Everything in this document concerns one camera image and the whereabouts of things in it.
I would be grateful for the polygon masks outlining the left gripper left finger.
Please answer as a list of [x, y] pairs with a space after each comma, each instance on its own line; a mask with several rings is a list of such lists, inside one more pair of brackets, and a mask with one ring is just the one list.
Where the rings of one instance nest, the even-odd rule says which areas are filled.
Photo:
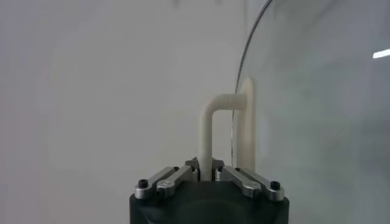
[[140, 179], [134, 187], [134, 197], [148, 200], [154, 196], [170, 197], [184, 181], [199, 181], [197, 158], [185, 161], [182, 167], [165, 167], [147, 179]]

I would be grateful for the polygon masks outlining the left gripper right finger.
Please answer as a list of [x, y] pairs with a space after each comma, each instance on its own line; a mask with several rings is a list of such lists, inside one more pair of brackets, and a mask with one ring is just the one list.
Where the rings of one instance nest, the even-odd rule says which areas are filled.
[[226, 166], [222, 160], [212, 159], [213, 181], [229, 181], [250, 198], [264, 196], [270, 201], [283, 201], [285, 190], [278, 181], [269, 181], [253, 170]]

